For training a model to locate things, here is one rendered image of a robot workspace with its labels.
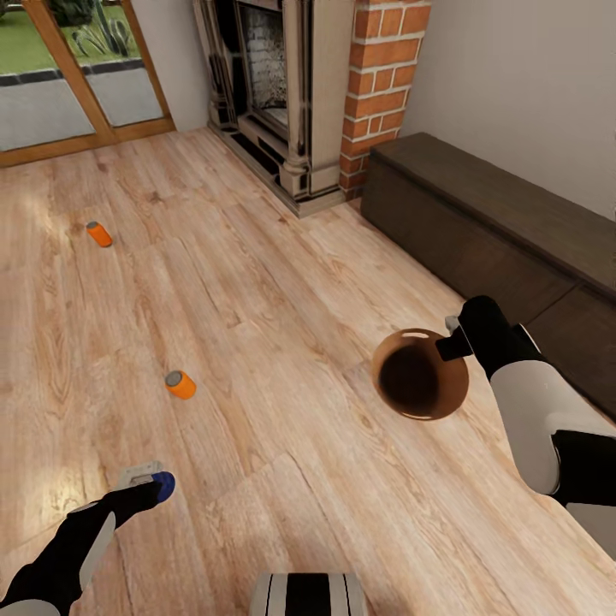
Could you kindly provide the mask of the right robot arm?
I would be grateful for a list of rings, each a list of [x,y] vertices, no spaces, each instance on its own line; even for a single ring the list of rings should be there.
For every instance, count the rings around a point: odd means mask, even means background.
[[[616,428],[493,298],[445,320],[451,336],[435,346],[444,362],[475,355],[485,369],[520,477],[560,502],[616,563]]]

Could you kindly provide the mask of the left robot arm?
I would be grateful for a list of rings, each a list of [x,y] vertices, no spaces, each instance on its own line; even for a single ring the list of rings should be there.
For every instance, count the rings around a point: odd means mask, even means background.
[[[66,514],[55,539],[15,575],[0,616],[68,616],[115,530],[136,512],[157,505],[157,481],[137,486],[134,480],[162,471],[161,460],[122,467],[114,492]]]

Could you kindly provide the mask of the can of soda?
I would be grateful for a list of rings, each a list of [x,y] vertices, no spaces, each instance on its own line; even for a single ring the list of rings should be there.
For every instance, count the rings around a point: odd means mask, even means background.
[[[86,231],[101,247],[108,247],[112,245],[112,239],[108,236],[108,233],[99,222],[87,223]]]
[[[165,502],[175,490],[175,479],[169,471],[162,471],[154,475],[149,475],[148,477],[137,478],[134,481],[137,486],[140,484],[157,481],[157,483],[160,484],[157,495],[157,504],[160,502]]]
[[[168,391],[181,400],[190,399],[197,392],[197,386],[184,371],[173,371],[166,376]]]

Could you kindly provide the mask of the trash can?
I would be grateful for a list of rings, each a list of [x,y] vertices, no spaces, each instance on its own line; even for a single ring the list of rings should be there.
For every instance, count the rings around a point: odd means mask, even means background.
[[[444,362],[435,346],[443,338],[429,329],[400,329],[376,349],[372,382],[382,402],[398,415],[432,422],[451,416],[465,402],[470,388],[467,362],[465,357]]]

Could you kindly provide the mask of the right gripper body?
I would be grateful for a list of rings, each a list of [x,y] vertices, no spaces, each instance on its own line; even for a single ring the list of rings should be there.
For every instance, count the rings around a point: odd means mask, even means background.
[[[439,351],[439,354],[442,357],[444,362],[448,360],[454,360],[455,358],[468,357],[468,355],[473,355],[473,351],[471,345],[467,347],[463,344],[459,337],[457,337],[457,329],[453,332],[452,336],[447,338],[443,338],[442,340],[437,340],[435,342],[435,346]]]

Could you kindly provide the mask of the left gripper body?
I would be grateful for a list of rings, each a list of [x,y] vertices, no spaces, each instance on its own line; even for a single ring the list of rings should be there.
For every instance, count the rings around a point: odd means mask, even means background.
[[[129,489],[108,492],[103,496],[103,499],[110,497],[121,497],[127,503],[127,516],[123,523],[131,518],[136,512],[153,509],[157,505],[157,495],[159,484],[157,481],[140,484],[139,486]]]

